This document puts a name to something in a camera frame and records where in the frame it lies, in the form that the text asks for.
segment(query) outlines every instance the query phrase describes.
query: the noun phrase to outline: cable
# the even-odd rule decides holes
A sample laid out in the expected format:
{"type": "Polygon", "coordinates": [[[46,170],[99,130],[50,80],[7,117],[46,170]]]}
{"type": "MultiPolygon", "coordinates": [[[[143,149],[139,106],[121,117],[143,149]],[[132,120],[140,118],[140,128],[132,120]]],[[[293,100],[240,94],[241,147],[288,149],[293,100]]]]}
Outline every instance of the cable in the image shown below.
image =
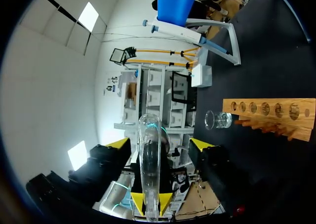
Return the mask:
{"type": "Polygon", "coordinates": [[[191,42],[187,42],[186,40],[174,39],[175,37],[138,37],[138,36],[133,36],[133,35],[128,35],[128,34],[120,34],[120,33],[102,33],[102,34],[126,36],[124,38],[118,38],[118,39],[112,39],[112,40],[104,40],[102,42],[112,42],[112,41],[116,41],[116,40],[131,39],[131,38],[155,38],[155,39],[165,39],[165,40],[177,40],[177,41],[181,41],[181,42],[186,42],[188,44],[193,44],[191,42]]]}
{"type": "Polygon", "coordinates": [[[130,25],[130,26],[121,26],[116,28],[108,28],[109,29],[117,29],[117,28],[131,28],[131,27],[143,27],[143,25],[130,25]]]}
{"type": "Polygon", "coordinates": [[[118,39],[113,39],[113,40],[104,40],[104,41],[102,41],[102,43],[104,43],[104,42],[112,42],[112,41],[117,41],[117,40],[132,39],[132,38],[155,38],[155,39],[164,39],[164,40],[176,40],[176,41],[181,41],[181,42],[185,42],[185,43],[188,43],[188,44],[194,44],[194,43],[191,43],[191,42],[187,42],[186,40],[170,39],[170,38],[164,38],[164,37],[125,37],[125,38],[118,38],[118,39]]]}

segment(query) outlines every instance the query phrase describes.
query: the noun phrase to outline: wooden block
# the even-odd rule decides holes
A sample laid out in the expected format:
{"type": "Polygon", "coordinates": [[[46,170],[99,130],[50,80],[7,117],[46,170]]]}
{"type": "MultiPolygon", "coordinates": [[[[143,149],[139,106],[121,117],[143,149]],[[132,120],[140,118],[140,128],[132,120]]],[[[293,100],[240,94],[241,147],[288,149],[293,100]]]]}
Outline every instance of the wooden block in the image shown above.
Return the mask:
{"type": "MultiPolygon", "coordinates": [[[[254,121],[255,119],[253,118],[249,118],[243,115],[239,116],[239,120],[251,120],[254,121]]],[[[286,125],[279,125],[278,126],[279,129],[282,129],[284,127],[286,127],[286,133],[282,134],[284,136],[289,136],[291,131],[295,130],[295,133],[293,135],[294,139],[298,139],[298,140],[302,140],[302,141],[306,141],[309,142],[310,138],[311,138],[311,133],[312,130],[308,129],[308,128],[304,128],[304,127],[294,127],[294,126],[286,126],[286,125]]]]}
{"type": "Polygon", "coordinates": [[[223,112],[252,119],[313,129],[315,98],[224,99],[223,112]]]}

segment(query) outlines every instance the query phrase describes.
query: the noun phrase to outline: wooden floor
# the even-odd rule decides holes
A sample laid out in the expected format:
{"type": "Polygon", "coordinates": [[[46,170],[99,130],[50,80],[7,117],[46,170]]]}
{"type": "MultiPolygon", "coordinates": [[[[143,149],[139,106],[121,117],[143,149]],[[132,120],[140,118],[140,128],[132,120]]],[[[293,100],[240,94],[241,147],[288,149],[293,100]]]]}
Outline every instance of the wooden floor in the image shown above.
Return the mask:
{"type": "MultiPolygon", "coordinates": [[[[220,6],[229,12],[229,18],[232,18],[239,11],[239,4],[234,0],[223,0],[220,3],[220,6]]],[[[222,14],[218,11],[215,11],[212,14],[213,20],[220,21],[222,17],[222,14]]],[[[212,39],[218,32],[218,27],[211,27],[207,38],[212,39]]],[[[198,183],[192,183],[186,197],[186,202],[182,205],[176,216],[177,220],[190,219],[210,214],[213,212],[212,209],[219,206],[219,201],[209,184],[205,182],[203,185],[205,186],[205,189],[200,188],[198,183]]]]}
{"type": "MultiPolygon", "coordinates": [[[[229,18],[234,17],[234,15],[239,11],[239,3],[237,3],[235,0],[222,0],[220,6],[228,11],[229,18]]],[[[223,15],[215,10],[211,17],[213,20],[221,21],[223,15]]],[[[219,27],[211,27],[207,34],[207,38],[212,39],[218,32],[219,27]]]]}

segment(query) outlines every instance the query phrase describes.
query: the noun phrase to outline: black tabletop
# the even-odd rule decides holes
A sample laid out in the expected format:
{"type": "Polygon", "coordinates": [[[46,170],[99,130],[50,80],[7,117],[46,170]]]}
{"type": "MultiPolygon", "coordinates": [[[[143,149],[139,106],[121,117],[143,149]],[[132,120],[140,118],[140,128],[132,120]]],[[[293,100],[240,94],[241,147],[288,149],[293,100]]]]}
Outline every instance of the black tabletop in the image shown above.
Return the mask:
{"type": "MultiPolygon", "coordinates": [[[[213,86],[198,90],[196,139],[225,146],[238,167],[254,180],[299,177],[313,158],[315,132],[309,143],[262,134],[249,127],[206,130],[205,113],[222,111],[224,98],[315,98],[315,49],[283,0],[251,0],[232,20],[241,65],[209,53],[213,86]]],[[[228,33],[213,41],[230,49],[228,33]]]]}

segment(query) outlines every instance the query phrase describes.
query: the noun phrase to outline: metal frame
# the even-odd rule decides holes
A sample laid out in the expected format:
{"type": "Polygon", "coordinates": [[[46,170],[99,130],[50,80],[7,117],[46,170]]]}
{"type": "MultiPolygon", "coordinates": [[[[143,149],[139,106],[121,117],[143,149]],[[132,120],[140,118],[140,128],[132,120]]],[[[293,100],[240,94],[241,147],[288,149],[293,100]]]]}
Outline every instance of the metal frame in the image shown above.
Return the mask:
{"type": "Polygon", "coordinates": [[[214,21],[214,20],[188,19],[186,22],[186,27],[193,27],[193,26],[217,26],[220,28],[227,29],[229,33],[229,37],[231,39],[231,45],[232,45],[232,51],[233,51],[232,55],[226,54],[207,43],[200,43],[199,45],[223,57],[224,59],[232,62],[234,65],[241,64],[239,45],[238,45],[238,40],[237,40],[237,36],[236,36],[236,32],[235,32],[235,28],[233,24],[223,23],[223,22],[214,21]]]}

